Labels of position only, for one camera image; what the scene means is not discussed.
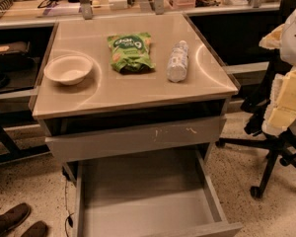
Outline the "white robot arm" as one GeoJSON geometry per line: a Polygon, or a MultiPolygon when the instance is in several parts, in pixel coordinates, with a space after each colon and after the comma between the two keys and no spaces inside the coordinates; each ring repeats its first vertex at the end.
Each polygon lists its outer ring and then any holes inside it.
{"type": "Polygon", "coordinates": [[[278,49],[281,60],[292,66],[285,75],[275,75],[270,103],[262,123],[263,132],[277,136],[296,119],[296,9],[284,24],[263,37],[259,45],[267,49],[278,49]]]}

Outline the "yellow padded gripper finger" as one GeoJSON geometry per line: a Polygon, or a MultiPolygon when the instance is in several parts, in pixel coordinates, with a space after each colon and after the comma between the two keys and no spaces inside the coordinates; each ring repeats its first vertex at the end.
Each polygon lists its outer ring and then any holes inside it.
{"type": "Polygon", "coordinates": [[[263,132],[277,136],[296,119],[296,66],[285,75],[275,75],[269,98],[261,128],[263,132]]]}

